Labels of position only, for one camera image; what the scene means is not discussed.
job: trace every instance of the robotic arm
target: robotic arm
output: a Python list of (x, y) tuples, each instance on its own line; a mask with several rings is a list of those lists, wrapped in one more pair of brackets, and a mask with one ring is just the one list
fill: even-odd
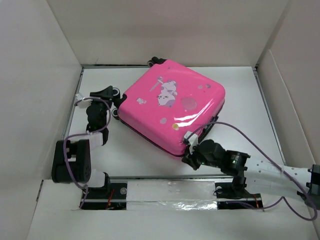
[(310, 207), (305, 195), (283, 171), (293, 176), (320, 209), (320, 166), (311, 169), (281, 166), (279, 171), (269, 162), (249, 159), (246, 153), (225, 150), (211, 139), (199, 144), (190, 144), (188, 154), (182, 161), (197, 170), (201, 165), (219, 168), (222, 173), (233, 177), (229, 196), (241, 198), (250, 194), (269, 194), (293, 198)]
[(92, 171), (90, 152), (107, 143), (109, 136), (107, 125), (110, 121), (107, 122), (108, 108), (110, 109), (112, 104), (117, 104), (117, 101), (120, 100), (120, 91), (113, 86), (99, 92), (91, 92), (87, 99), (81, 93), (75, 95), (75, 104), (81, 109), (86, 109), (87, 133), (69, 136), (69, 138), (72, 137), (72, 140), (66, 141), (65, 149), (64, 140), (56, 142), (51, 171), (51, 177), (55, 183), (73, 181), (66, 164), (64, 151), (66, 151), (68, 165), (75, 181), (78, 183), (89, 181)]

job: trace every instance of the cardboard wall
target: cardboard wall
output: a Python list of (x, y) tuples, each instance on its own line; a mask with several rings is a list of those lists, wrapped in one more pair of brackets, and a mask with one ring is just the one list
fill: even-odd
[(288, 0), (47, 0), (81, 64), (254, 66)]
[[(320, 4), (293, 0), (258, 68), (286, 162), (320, 164)], [(320, 220), (314, 222), (320, 233)]]
[(26, 239), (81, 66), (45, 0), (0, 0), (0, 239)]

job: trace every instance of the pink suitcase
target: pink suitcase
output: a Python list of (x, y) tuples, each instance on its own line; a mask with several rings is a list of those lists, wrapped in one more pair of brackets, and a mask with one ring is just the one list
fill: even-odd
[[(185, 134), (217, 119), (225, 89), (169, 59), (153, 57), (148, 65), (150, 69), (115, 103), (112, 115), (157, 147), (182, 157)], [(200, 140), (211, 127), (197, 133)]]

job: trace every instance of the white platform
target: white platform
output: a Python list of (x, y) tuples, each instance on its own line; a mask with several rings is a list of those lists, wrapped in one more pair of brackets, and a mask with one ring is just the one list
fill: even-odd
[[(238, 127), (267, 155), (283, 164), (272, 126), (251, 67), (193, 67), (193, 70), (221, 83), (226, 90), (225, 104), (219, 121)], [(79, 91), (84, 96), (109, 85), (124, 92), (147, 68), (85, 69)], [(87, 126), (84, 109), (76, 108), (70, 134), (83, 133)], [(111, 119), (109, 140), (105, 146), (91, 153), (92, 168), (107, 172), (111, 177), (169, 177), (210, 176), (221, 174), (219, 169), (190, 166), (153, 146), (121, 122)], [(207, 138), (220, 143), (227, 150), (236, 150), (265, 160), (262, 155), (235, 130), (215, 125)]]

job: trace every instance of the suitcase wheel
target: suitcase wheel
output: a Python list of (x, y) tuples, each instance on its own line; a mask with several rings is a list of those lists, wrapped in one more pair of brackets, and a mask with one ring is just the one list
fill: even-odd
[(151, 68), (155, 64), (163, 64), (165, 61), (166, 61), (166, 59), (163, 59), (163, 58), (159, 59), (156, 56), (154, 56), (146, 64), (148, 65), (149, 68)]
[(149, 60), (146, 64), (148, 65), (149, 68), (151, 68), (153, 65), (155, 65), (155, 62), (152, 60)]
[(115, 98), (115, 99), (119, 99), (121, 96), (120, 96), (120, 90), (119, 90), (119, 88), (117, 88), (117, 87), (114, 87), (113, 89), (112, 89), (112, 94), (113, 94), (113, 97)]
[(112, 114), (112, 117), (114, 117), (116, 120), (119, 120), (117, 108), (112, 109), (111, 114)]

